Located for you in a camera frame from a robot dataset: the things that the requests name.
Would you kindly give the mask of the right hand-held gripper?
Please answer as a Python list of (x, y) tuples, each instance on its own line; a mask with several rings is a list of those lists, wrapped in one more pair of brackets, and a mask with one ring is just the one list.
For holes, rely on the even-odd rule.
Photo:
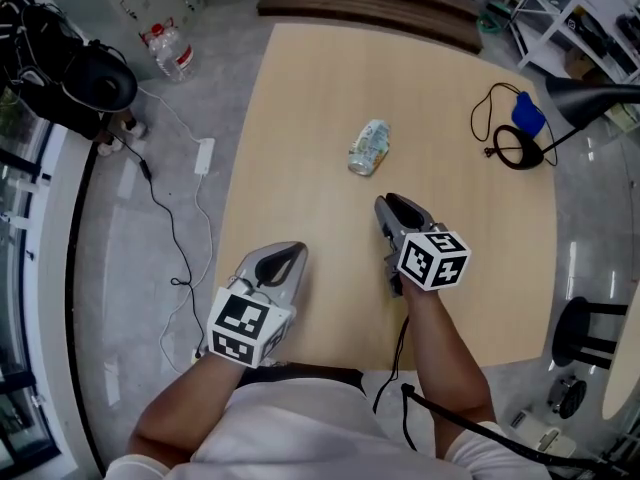
[(425, 292), (459, 284), (472, 251), (458, 233), (434, 224), (428, 211), (397, 193), (378, 196), (374, 212), (392, 249), (385, 263), (393, 297), (403, 295), (402, 275)]

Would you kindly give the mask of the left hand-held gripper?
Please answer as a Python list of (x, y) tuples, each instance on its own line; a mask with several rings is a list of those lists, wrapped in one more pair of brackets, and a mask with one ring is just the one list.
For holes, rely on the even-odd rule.
[(249, 252), (216, 292), (207, 321), (209, 351), (249, 368), (259, 367), (287, 336), (308, 249), (277, 242)]

